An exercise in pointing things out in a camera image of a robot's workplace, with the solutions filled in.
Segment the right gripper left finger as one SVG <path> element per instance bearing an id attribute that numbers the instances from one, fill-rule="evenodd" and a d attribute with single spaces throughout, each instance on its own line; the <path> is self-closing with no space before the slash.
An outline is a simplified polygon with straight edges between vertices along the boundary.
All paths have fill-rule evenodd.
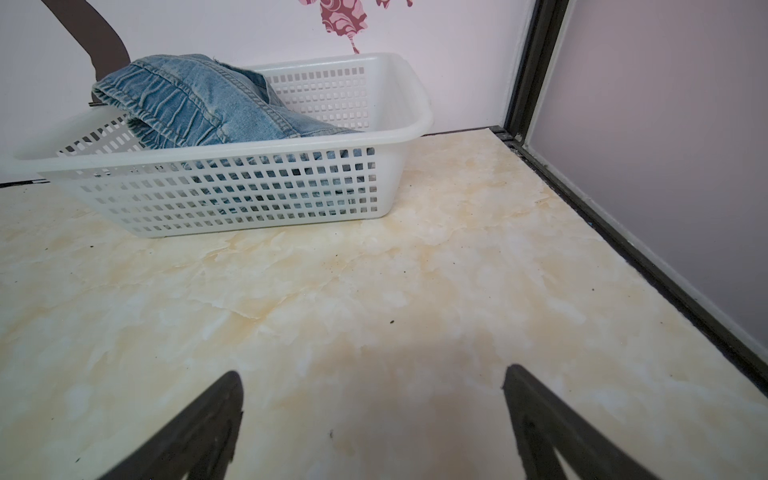
<path id="1" fill-rule="evenodd" d="M 235 455 L 244 387 L 229 371 L 104 479 L 223 479 Z"/>

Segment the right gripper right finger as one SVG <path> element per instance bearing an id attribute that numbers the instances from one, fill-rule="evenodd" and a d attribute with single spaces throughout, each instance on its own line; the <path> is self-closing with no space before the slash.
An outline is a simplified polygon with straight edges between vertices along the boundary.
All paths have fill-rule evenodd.
<path id="1" fill-rule="evenodd" d="M 502 387 L 528 479 L 564 479 L 564 459 L 581 479 L 654 479 L 525 367 L 509 366 Z"/>

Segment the blue denim long pants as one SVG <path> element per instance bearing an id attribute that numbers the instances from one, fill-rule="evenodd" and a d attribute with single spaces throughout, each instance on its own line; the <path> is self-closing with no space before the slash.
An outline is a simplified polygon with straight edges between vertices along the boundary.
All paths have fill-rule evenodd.
<path id="1" fill-rule="evenodd" d="M 290 110 L 262 74 L 201 54 L 135 60 L 93 84 L 92 95 L 124 111 L 129 130 L 150 149 L 352 132 Z"/>

